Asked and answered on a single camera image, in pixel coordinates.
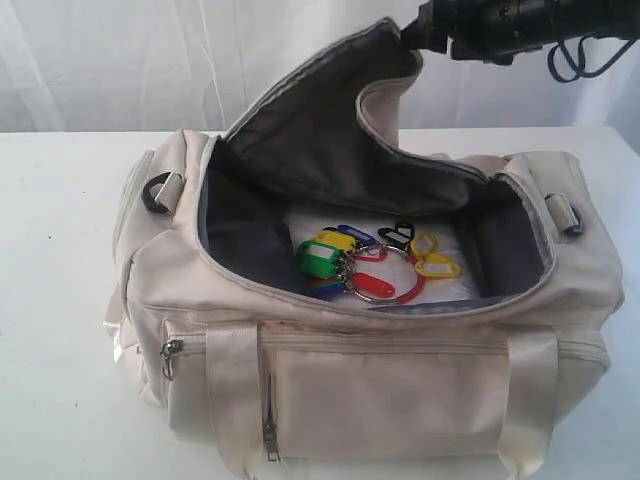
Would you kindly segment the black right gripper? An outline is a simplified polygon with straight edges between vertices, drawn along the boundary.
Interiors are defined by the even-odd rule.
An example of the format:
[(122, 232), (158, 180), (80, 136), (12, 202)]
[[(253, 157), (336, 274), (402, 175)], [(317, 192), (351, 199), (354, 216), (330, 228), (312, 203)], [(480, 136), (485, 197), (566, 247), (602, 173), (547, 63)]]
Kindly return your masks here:
[(510, 65), (515, 55), (550, 43), (548, 7), (547, 1), (428, 1), (400, 42), (457, 61)]

